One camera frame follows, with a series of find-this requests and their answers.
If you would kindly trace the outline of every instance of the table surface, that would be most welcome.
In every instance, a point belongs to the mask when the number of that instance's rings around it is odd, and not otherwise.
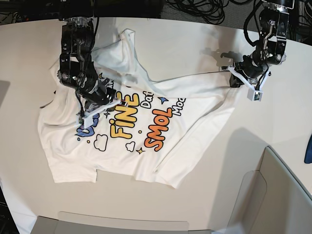
[[[244,91],[225,127],[179,189],[102,171],[95,184],[55,184],[37,120],[39,107],[54,96],[56,84],[49,68],[60,55],[62,24],[45,20],[0,26],[0,86],[8,86],[0,104],[0,181],[21,233],[31,229],[33,217],[57,218],[60,211],[188,221],[190,230],[225,228],[243,176],[258,169],[269,144],[312,192],[312,165],[303,162],[312,133],[312,47],[293,41],[287,43],[287,60],[271,67],[262,101],[249,101]],[[111,44],[126,28],[136,32],[138,60],[153,80],[218,71],[230,65],[231,58],[240,60],[254,50],[242,30],[126,18],[100,19],[96,47]],[[257,39],[256,33],[250,34]]]

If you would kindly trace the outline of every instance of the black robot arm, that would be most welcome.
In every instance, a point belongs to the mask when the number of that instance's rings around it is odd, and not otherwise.
[[[266,2],[266,5],[259,16],[261,27],[259,40],[251,41],[248,36],[247,26],[263,2]],[[293,5],[294,0],[259,1],[244,23],[246,41],[251,46],[255,47],[255,51],[251,55],[243,56],[242,62],[234,63],[232,67],[234,67],[236,73],[232,72],[230,86],[234,88],[240,87],[242,84],[246,84],[247,81],[250,85],[254,86],[255,91],[260,91],[257,92],[258,94],[255,95],[255,97],[253,96],[252,100],[261,100],[262,91],[260,90],[260,86],[265,75],[268,75],[269,66],[281,64],[286,59],[285,48],[289,20],[288,9],[293,9]]]
[[[116,90],[108,87],[108,78],[99,78],[92,62],[91,51],[95,44],[99,18],[94,29],[94,7],[90,0],[63,0],[59,20],[62,27],[61,55],[58,78],[61,84],[75,89],[80,105],[77,124],[88,128],[93,116],[120,104]],[[86,99],[84,107],[81,97]]]

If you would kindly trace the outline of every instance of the gray floor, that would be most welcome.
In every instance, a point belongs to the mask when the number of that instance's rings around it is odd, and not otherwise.
[[[231,28],[243,28],[244,21],[249,15],[249,13],[253,10],[253,3],[245,4],[245,5],[235,5],[233,3],[229,3],[227,7],[224,8],[225,12],[225,20],[221,24],[221,26],[231,27]],[[200,22],[206,23],[201,17],[194,17],[187,13],[178,11],[172,8],[169,4],[165,4],[163,11],[161,13],[162,19],[167,20],[183,20],[183,21],[191,21],[191,22]],[[254,20],[250,21],[250,25],[248,27],[249,30],[256,31],[256,25]]]

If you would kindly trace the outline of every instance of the t-shirt sleeve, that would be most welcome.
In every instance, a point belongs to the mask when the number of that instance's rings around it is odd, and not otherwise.
[[[174,188],[179,187],[231,116],[239,98],[238,93],[239,89],[231,89],[221,107],[194,124],[154,170],[157,175],[156,182],[164,180]]]
[[[86,157],[62,157],[54,154],[50,149],[44,149],[48,164],[55,183],[64,182],[92,182],[97,181],[96,168],[87,161]]]

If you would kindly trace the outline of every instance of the white t-shirt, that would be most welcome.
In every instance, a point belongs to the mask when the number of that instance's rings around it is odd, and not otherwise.
[[[137,61],[134,32],[93,52],[100,78],[111,78],[128,107],[94,116],[75,126],[74,89],[58,84],[54,100],[40,111],[38,130],[55,183],[96,182],[97,169],[177,188],[195,167],[234,110],[240,89],[229,73],[149,80]]]

